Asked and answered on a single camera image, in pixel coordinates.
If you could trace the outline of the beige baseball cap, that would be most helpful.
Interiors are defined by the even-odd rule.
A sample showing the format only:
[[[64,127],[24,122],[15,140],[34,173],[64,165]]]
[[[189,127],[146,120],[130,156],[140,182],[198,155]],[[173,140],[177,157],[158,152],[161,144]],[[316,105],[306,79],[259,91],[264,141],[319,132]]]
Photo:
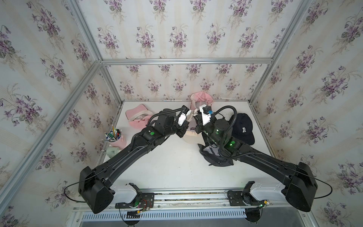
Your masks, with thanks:
[[[196,121],[195,119],[192,117],[191,120],[189,121],[189,125],[188,125],[188,129],[186,131],[186,133],[183,136],[183,140],[189,144],[202,144],[204,145],[204,140],[202,137],[202,134],[197,134],[195,129],[196,129]]]

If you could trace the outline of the black cap white letter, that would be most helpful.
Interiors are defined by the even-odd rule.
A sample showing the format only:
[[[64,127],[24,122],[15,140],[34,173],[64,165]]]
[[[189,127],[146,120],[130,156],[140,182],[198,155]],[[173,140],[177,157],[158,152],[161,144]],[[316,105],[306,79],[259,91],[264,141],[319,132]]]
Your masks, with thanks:
[[[232,136],[248,145],[254,145],[255,138],[251,118],[245,113],[238,113],[236,116],[236,121],[232,127]]]

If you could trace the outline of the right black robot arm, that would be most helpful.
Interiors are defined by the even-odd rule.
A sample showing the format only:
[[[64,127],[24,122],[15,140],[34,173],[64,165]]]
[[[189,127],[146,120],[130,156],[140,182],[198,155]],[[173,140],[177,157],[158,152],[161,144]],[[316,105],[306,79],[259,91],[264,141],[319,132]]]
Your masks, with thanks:
[[[253,123],[247,114],[238,113],[233,106],[213,112],[211,106],[202,105],[194,119],[195,131],[205,142],[199,145],[199,152],[211,166],[228,167],[239,161],[278,180],[277,186],[249,181],[240,193],[246,205],[261,206],[266,200],[282,199],[300,211],[311,211],[318,199],[319,180],[303,162],[296,165],[278,160],[253,148]]]

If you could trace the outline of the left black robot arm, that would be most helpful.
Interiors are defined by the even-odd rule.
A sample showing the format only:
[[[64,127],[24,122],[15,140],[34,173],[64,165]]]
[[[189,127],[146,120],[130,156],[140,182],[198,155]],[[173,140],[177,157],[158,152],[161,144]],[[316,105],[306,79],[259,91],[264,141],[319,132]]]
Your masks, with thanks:
[[[94,214],[106,209],[114,199],[111,189],[118,177],[139,158],[163,144],[171,135],[184,136],[188,128],[186,120],[190,109],[186,106],[164,109],[150,117],[146,126],[132,138],[130,144],[113,158],[95,168],[85,167],[79,175],[78,193],[83,203]]]

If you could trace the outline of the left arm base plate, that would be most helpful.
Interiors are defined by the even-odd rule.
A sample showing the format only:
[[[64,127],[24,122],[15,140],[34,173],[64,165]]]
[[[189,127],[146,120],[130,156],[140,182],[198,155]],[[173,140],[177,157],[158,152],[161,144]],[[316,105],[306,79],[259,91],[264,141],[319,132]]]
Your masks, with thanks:
[[[116,209],[138,209],[141,211],[153,208],[155,193],[139,193],[130,203],[116,203]]]

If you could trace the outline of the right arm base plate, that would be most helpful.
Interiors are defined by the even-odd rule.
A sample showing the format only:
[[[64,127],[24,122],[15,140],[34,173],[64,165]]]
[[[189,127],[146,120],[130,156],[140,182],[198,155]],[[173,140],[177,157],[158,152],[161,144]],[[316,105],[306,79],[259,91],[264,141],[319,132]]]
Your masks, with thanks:
[[[244,191],[229,190],[227,192],[227,198],[230,206],[264,207],[268,203],[267,200],[258,201],[250,193],[245,193]]]

